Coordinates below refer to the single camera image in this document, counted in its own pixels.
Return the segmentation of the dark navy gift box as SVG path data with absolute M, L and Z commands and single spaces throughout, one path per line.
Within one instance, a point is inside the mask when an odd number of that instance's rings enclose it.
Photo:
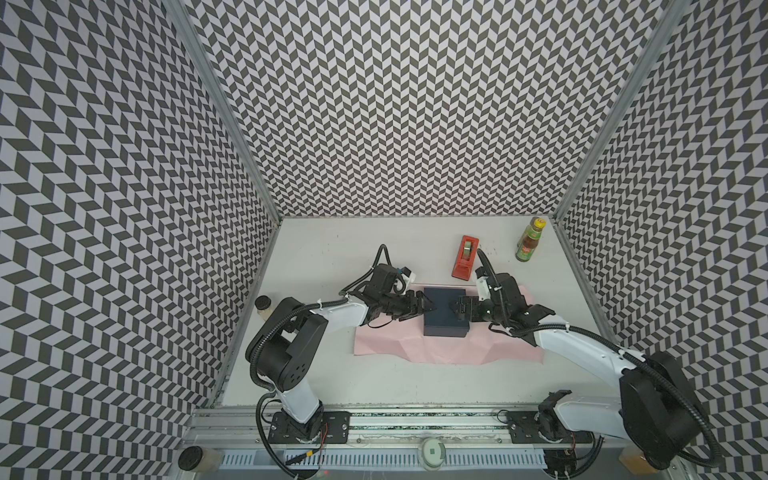
M 465 338 L 470 330 L 470 322 L 460 318 L 452 307 L 461 297 L 466 295 L 466 290 L 425 287 L 424 295 L 431 301 L 432 308 L 424 313 L 423 335 L 425 337 Z

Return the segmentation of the pink wrapping paper sheet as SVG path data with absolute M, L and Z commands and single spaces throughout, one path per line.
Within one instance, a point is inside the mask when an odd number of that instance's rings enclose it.
M 424 318 L 393 322 L 382 314 L 371 327 L 358 327 L 354 334 L 356 356 L 393 355 L 411 363 L 437 365 L 484 365 L 498 360 L 541 364 L 544 351 L 521 339 L 488 329 L 486 322 L 473 322 L 463 337 L 427 336 Z

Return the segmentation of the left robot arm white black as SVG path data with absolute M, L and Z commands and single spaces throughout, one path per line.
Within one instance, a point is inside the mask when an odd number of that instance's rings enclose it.
M 265 320 L 244 357 L 251 381 L 276 395 L 295 436 L 309 440 L 322 430 L 324 406 L 305 377 L 325 334 L 368 326 L 380 315 L 405 321 L 435 309 L 424 292 L 409 287 L 411 277 L 405 267 L 378 264 L 336 300 L 305 304 L 286 297 Z

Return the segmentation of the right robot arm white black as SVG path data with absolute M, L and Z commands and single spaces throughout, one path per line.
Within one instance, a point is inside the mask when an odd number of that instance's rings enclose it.
M 494 333 L 554 353 L 612 389 L 603 397 L 577 397 L 570 389 L 550 393 L 534 416 L 542 440 L 559 443 L 584 431 L 631 441 L 657 470 L 676 457 L 706 468 L 721 464 L 708 413 L 672 355 L 622 347 L 530 304 L 508 274 L 483 275 L 477 287 L 476 295 L 450 301 L 459 319 L 486 322 Z

